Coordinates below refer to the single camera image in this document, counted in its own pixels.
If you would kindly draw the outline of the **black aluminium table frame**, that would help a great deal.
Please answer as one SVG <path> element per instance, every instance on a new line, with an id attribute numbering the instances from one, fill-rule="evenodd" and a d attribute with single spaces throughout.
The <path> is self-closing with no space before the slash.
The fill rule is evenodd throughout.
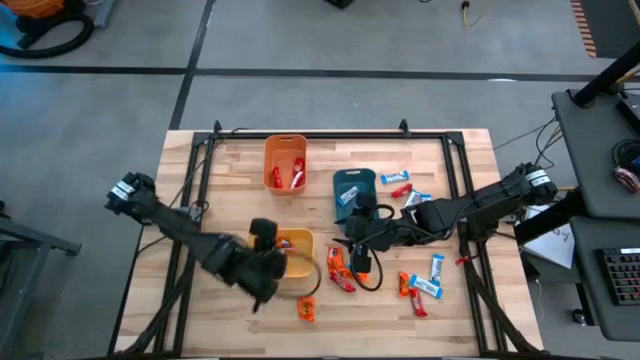
<path id="1" fill-rule="evenodd" d="M 308 229 L 314 256 L 324 262 L 339 238 L 332 179 L 341 169 L 378 175 L 407 170 L 412 183 L 435 197 L 461 195 L 496 182 L 499 170 L 489 133 L 463 130 L 309 130 L 307 185 L 299 195 L 273 195 L 263 184 L 267 132 L 226 132 L 214 150 L 203 227 L 246 235 L 255 217 L 284 228 Z M 399 294 L 399 272 L 429 281 L 434 254 L 445 257 L 440 299 L 421 291 L 426 318 L 416 317 L 410 295 Z M 313 288 L 316 316 L 301 320 L 292 300 L 273 299 L 252 313 L 253 300 L 237 287 L 196 269 L 186 296 L 172 309 L 161 355 L 227 358 L 402 358 L 477 356 L 511 342 L 483 300 L 467 286 L 459 241 L 394 248 L 372 276 L 379 290 L 340 290 L 326 275 L 288 279 L 285 290 Z"/>

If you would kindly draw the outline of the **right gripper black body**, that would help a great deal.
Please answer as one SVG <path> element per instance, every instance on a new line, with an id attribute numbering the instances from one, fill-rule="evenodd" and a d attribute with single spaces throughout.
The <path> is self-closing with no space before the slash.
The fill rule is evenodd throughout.
<path id="1" fill-rule="evenodd" d="M 400 236 L 395 228 L 394 216 L 395 209 L 387 204 L 379 204 L 374 195 L 356 195 L 355 207 L 345 218 L 345 235 L 352 271 L 369 273 L 373 251 L 386 252 L 399 244 Z"/>

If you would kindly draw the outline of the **yellow plastic basket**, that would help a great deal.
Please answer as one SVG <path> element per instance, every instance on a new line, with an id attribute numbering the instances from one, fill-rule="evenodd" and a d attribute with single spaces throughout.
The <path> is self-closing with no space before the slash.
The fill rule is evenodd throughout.
<path id="1" fill-rule="evenodd" d="M 286 272 L 281 279 L 299 279 L 308 277 L 314 270 L 313 263 L 313 236 L 306 229 L 285 229 L 277 231 L 277 238 L 286 238 L 295 246 L 294 251 L 280 250 L 287 257 Z M 249 235 L 248 245 L 253 240 Z"/>

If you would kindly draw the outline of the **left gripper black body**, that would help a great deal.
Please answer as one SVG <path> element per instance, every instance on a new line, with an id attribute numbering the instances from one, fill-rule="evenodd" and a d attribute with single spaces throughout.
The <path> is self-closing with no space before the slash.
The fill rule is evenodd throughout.
<path id="1" fill-rule="evenodd" d="M 287 257 L 276 246 L 278 225 L 265 218 L 254 218 L 249 235 L 250 247 L 243 249 L 243 264 L 237 278 L 242 290 L 254 298 L 255 304 L 267 303 L 284 276 Z"/>

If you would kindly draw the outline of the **black diagonal strut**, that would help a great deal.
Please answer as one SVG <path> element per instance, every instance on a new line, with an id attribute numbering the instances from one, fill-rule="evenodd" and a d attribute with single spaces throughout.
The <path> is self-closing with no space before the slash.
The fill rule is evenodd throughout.
<path id="1" fill-rule="evenodd" d="M 544 235 L 566 224 L 574 216 L 586 216 L 587 211 L 579 188 L 568 191 L 566 196 L 553 206 L 525 220 L 514 228 L 519 245 Z"/>

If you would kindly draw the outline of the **backlit black keyboard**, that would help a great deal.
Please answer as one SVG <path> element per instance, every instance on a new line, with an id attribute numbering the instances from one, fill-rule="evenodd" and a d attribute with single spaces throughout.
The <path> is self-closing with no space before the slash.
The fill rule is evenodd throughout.
<path id="1" fill-rule="evenodd" d="M 640 248 L 597 249 L 596 257 L 614 304 L 640 305 Z"/>

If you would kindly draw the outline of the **teal plastic basket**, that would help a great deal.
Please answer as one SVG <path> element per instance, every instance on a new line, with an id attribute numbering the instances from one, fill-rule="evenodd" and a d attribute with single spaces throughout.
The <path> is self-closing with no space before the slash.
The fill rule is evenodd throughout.
<path id="1" fill-rule="evenodd" d="M 336 219 L 341 220 L 352 214 L 357 208 L 356 198 L 342 200 L 345 193 L 356 187 L 359 193 L 366 193 L 377 199 L 376 173 L 369 168 L 343 169 L 333 176 Z"/>

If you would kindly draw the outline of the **orange vacuum cleaner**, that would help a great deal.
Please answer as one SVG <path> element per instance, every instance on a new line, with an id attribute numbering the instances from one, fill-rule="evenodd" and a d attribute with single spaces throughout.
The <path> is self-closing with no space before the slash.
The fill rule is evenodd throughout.
<path id="1" fill-rule="evenodd" d="M 0 0 L 13 14 L 21 17 L 41 19 L 59 13 L 65 0 Z"/>

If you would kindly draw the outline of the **grey metal table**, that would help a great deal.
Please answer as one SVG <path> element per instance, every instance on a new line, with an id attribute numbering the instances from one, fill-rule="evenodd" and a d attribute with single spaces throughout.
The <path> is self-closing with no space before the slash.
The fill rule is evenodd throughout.
<path id="1" fill-rule="evenodd" d="M 0 360 L 13 352 L 49 253 L 77 256 L 81 249 L 81 244 L 19 224 L 3 210 L 0 201 Z"/>

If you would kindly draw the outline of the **orange plastic basket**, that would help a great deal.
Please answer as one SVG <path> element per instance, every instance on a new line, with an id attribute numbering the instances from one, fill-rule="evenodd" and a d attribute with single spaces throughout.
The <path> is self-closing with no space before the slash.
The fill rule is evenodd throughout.
<path id="1" fill-rule="evenodd" d="M 305 160 L 305 181 L 301 188 L 291 190 L 293 166 L 297 157 Z M 272 169 L 280 169 L 283 187 L 273 187 Z M 264 143 L 263 184 L 273 195 L 299 195 L 306 186 L 307 177 L 307 139 L 299 134 L 273 135 Z"/>

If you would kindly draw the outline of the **black mat striped edge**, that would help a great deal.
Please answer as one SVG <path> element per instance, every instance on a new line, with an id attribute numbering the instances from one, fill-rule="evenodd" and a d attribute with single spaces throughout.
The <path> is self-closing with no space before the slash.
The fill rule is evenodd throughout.
<path id="1" fill-rule="evenodd" d="M 587 54 L 616 59 L 640 41 L 640 0 L 570 0 Z"/>

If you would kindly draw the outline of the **grey desk top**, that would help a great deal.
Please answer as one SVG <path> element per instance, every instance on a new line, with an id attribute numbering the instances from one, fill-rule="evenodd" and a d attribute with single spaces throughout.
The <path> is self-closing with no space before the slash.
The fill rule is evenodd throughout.
<path id="1" fill-rule="evenodd" d="M 620 98 L 601 95 L 580 107 L 567 92 L 551 96 L 587 213 L 594 218 L 640 221 L 640 194 L 613 176 L 613 147 L 638 134 L 616 108 Z"/>
<path id="2" fill-rule="evenodd" d="M 640 224 L 585 217 L 573 217 L 569 224 L 594 322 L 608 340 L 640 342 L 640 304 L 614 303 L 602 254 L 603 249 L 636 248 L 640 252 Z"/>

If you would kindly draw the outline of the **white paper sheet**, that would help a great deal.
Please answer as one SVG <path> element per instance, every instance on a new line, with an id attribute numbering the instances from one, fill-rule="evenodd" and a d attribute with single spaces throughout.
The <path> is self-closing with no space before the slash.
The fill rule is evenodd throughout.
<path id="1" fill-rule="evenodd" d="M 524 250 L 558 266 L 570 269 L 574 264 L 575 240 L 569 224 L 524 244 Z"/>

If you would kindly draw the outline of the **black metal pole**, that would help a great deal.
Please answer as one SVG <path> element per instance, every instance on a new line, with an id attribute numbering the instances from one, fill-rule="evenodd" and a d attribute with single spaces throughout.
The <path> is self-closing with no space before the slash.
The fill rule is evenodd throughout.
<path id="1" fill-rule="evenodd" d="M 640 41 L 610 64 L 582 89 L 577 92 L 570 92 L 569 95 L 572 102 L 580 107 L 588 107 L 600 93 L 609 89 L 639 63 Z"/>

